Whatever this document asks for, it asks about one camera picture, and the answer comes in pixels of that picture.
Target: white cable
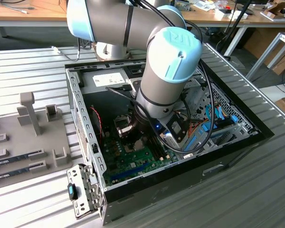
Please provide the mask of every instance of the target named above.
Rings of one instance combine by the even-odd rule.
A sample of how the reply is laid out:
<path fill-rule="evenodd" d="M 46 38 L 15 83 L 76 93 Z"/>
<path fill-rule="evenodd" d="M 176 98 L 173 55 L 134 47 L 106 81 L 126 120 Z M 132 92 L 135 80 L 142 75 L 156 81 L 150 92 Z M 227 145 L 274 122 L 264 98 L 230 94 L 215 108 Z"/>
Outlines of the white cable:
<path fill-rule="evenodd" d="M 63 55 L 64 57 L 66 57 L 68 60 L 72 61 L 72 62 L 77 62 L 80 58 L 80 42 L 79 42 L 79 38 L 77 39 L 77 44 L 78 44 L 78 49 L 77 49 L 77 58 L 76 59 L 71 59 L 69 56 L 67 56 L 65 53 L 63 53 L 62 51 L 60 51 L 57 47 L 52 46 L 52 49 L 60 54 Z"/>
<path fill-rule="evenodd" d="M 14 7 L 11 7 L 11 6 L 8 6 L 8 5 L 5 5 L 5 4 L 3 4 L 3 3 L 2 3 L 2 5 L 3 5 L 3 6 L 5 6 L 6 8 L 11 9 L 11 10 L 15 10 L 15 11 L 18 11 L 18 12 L 21 12 L 21 13 L 28 14 L 28 12 L 27 12 L 27 11 L 22 10 L 21 8 L 14 8 Z"/>

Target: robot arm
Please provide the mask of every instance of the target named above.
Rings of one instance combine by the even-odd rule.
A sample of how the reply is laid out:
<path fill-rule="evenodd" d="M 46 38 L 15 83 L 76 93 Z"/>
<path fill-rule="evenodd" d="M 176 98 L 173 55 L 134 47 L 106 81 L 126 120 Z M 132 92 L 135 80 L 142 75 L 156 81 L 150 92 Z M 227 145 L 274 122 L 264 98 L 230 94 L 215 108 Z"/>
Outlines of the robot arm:
<path fill-rule="evenodd" d="M 176 27 L 124 0 L 70 0 L 67 8 L 67 23 L 74 36 L 147 50 L 137 101 L 157 119 L 170 114 L 202 53 L 200 41 L 185 29 L 180 12 L 172 6 L 158 9 Z"/>
<path fill-rule="evenodd" d="M 176 8 L 158 10 L 175 26 L 186 28 Z M 146 50 L 150 39 L 168 26 L 153 11 L 126 5 L 125 0 L 70 0 L 67 24 L 75 37 L 140 50 Z"/>

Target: metal workbench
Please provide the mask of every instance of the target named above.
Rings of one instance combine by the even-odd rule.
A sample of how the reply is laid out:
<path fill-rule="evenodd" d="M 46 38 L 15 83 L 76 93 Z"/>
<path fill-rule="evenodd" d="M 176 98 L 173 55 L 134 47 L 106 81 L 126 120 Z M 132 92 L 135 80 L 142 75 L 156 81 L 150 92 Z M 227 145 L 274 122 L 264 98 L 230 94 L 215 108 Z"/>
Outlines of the metal workbench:
<path fill-rule="evenodd" d="M 76 49 L 62 48 L 76 56 Z M 143 57 L 141 51 L 133 52 Z M 106 227 L 285 227 L 285 115 L 204 45 L 203 60 L 265 122 L 275 136 L 233 168 Z M 96 61 L 84 50 L 79 62 Z M 64 113 L 73 163 L 82 162 L 70 114 L 64 64 L 49 48 L 0 51 L 0 116 L 15 114 L 18 93 L 33 91 L 35 109 L 56 104 Z M 98 214 L 76 220 L 65 171 L 0 189 L 0 227 L 101 227 Z"/>

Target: black stand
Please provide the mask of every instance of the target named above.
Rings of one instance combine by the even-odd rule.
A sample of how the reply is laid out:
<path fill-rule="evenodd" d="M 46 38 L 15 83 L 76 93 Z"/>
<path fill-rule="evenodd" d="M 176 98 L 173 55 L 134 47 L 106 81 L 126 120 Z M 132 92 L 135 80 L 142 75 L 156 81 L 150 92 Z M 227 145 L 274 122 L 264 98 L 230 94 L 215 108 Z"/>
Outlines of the black stand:
<path fill-rule="evenodd" d="M 230 37 L 232 36 L 232 34 L 233 34 L 233 33 L 235 32 L 235 30 L 237 29 L 237 26 L 238 26 L 239 21 L 242 19 L 242 17 L 243 17 L 243 15 L 244 15 L 245 11 L 248 9 L 248 6 L 250 5 L 251 2 L 252 2 L 252 0 L 248 0 L 248 1 L 246 2 L 246 4 L 244 5 L 244 7 L 243 7 L 243 9 L 242 9 L 242 11 L 241 11 L 241 13 L 240 13 L 240 15 L 237 17 L 237 20 L 234 22 L 232 28 L 230 29 L 229 33 L 227 34 L 226 39 L 223 41 L 222 45 L 218 48 L 218 52 L 219 52 L 219 53 L 221 53 L 222 50 L 223 50 L 223 48 L 224 48 L 224 46 L 229 43 Z"/>

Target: red cable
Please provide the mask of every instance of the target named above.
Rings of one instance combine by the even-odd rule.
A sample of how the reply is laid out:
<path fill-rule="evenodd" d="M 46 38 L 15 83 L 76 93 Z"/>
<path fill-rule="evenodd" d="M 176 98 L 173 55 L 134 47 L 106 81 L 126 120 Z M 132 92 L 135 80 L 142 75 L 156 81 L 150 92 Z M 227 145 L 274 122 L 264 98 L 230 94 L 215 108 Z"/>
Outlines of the red cable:
<path fill-rule="evenodd" d="M 100 115 L 93 107 L 90 107 L 90 109 L 92 109 L 96 113 L 98 121 L 99 121 L 99 128 L 100 128 L 100 140 L 99 141 L 100 141 L 100 144 L 101 144 L 101 141 L 102 141 L 102 138 L 103 138 L 103 136 L 102 136 L 103 127 L 102 127 Z"/>

